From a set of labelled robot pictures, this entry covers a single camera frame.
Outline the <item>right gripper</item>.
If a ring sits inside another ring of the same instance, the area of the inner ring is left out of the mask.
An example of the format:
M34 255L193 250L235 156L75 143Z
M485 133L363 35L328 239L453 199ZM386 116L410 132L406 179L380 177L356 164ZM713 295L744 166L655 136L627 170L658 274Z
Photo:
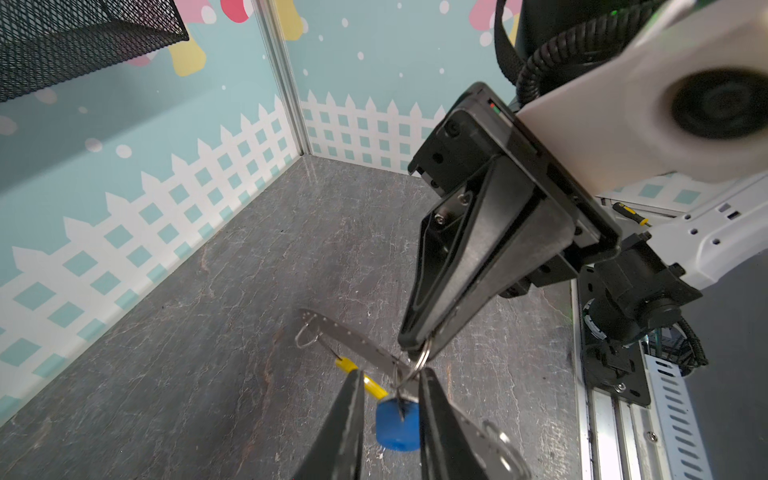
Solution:
M398 335L434 358L495 296L570 280L616 257L620 230L482 82L463 92L408 165L440 196L422 220Z

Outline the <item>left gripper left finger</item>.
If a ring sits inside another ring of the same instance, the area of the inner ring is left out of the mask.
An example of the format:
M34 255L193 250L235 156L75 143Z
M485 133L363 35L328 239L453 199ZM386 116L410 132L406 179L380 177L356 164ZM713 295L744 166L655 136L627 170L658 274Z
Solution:
M365 388L349 373L294 479L359 479L362 471Z

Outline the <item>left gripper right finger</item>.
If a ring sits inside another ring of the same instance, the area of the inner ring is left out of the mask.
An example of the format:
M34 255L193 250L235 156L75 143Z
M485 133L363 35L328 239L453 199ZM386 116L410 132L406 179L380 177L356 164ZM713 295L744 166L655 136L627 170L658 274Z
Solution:
M422 479L487 479L436 373L424 368L418 384Z

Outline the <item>blue key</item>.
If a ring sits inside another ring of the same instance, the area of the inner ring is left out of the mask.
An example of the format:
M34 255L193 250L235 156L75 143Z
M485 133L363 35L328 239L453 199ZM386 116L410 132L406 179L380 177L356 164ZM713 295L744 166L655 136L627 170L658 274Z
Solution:
M385 397L376 406L375 437L384 449L414 452L420 449L419 404L415 398Z

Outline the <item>metal curved keyring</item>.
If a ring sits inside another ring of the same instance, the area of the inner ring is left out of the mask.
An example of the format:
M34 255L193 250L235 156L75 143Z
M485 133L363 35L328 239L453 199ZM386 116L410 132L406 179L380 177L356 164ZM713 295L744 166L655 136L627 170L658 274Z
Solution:
M309 332L310 341L316 343L330 337L362 356L393 381L389 396L410 397L418 401L419 375L426 365L427 351L423 350L415 366L410 367L391 353L375 345L369 338L310 309L301 309L303 330ZM477 425L449 401L475 458L483 467L487 479L528 479L530 469L522 456L509 444L508 438L491 422Z

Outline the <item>yellow key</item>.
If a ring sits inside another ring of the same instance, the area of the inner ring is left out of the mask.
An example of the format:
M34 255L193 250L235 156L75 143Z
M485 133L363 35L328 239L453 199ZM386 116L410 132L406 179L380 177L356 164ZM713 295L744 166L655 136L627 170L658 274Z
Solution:
M373 381L350 359L346 357L338 357L335 359L335 365L345 373L359 371L362 375L363 385L366 392L377 401L381 401L388 397L388 392L383 387L381 387L378 383Z

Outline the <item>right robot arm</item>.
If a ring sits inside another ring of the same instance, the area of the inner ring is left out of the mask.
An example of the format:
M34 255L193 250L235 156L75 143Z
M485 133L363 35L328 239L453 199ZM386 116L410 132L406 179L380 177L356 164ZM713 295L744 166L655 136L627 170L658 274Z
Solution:
M423 219L400 347L434 358L493 297L589 290L588 381L647 405L619 348L767 246L767 5L525 1L492 15L505 104L463 92L409 164Z

